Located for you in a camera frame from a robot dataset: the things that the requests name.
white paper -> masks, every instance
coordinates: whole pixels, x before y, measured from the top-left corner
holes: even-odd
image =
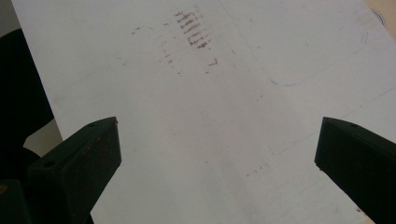
[[[359,223],[324,116],[396,140],[396,47],[360,0],[13,0],[63,138],[117,116],[95,223]]]

faint pencil marks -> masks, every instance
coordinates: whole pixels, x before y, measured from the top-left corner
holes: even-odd
[[[204,20],[198,7],[192,12],[185,13],[179,11],[175,15],[177,23],[183,34],[187,36],[190,46],[196,49],[202,49],[210,43],[210,33],[208,32],[210,27],[204,27]]]

paper sheet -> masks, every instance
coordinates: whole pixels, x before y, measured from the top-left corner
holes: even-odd
[[[95,223],[359,223],[324,116],[396,140],[396,47],[361,0],[13,0],[64,138],[119,119]]]

